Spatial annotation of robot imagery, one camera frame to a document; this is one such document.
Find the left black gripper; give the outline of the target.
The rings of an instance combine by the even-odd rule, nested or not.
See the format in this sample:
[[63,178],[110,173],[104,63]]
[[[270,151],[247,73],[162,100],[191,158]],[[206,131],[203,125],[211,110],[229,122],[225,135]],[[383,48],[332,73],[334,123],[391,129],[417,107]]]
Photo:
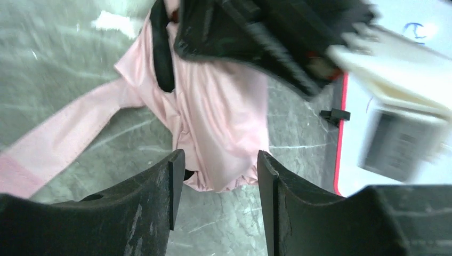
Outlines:
[[174,46],[186,60],[241,63],[312,98],[342,76],[327,48],[374,16],[364,1],[181,1]]

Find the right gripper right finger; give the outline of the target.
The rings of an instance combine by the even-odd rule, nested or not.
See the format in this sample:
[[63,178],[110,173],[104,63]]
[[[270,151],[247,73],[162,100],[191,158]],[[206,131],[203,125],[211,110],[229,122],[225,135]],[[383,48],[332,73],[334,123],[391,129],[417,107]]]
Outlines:
[[257,171],[269,255],[408,255],[375,188],[336,195],[265,151]]

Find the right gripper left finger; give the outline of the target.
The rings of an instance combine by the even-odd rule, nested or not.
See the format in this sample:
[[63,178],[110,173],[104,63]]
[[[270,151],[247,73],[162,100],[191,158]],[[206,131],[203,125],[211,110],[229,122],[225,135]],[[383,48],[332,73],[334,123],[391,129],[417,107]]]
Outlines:
[[185,173],[178,149],[81,201],[1,195],[1,255],[165,255]]

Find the pink folding umbrella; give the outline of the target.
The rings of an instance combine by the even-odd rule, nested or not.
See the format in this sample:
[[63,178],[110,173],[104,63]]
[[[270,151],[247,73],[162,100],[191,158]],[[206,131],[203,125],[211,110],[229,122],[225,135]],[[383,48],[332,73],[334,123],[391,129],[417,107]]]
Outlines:
[[197,191],[256,185],[269,149],[267,77],[225,61],[189,62],[172,44],[179,1],[156,1],[140,35],[116,63],[120,77],[67,104],[1,154],[1,192],[28,198],[67,168],[113,115],[148,107],[185,152]]

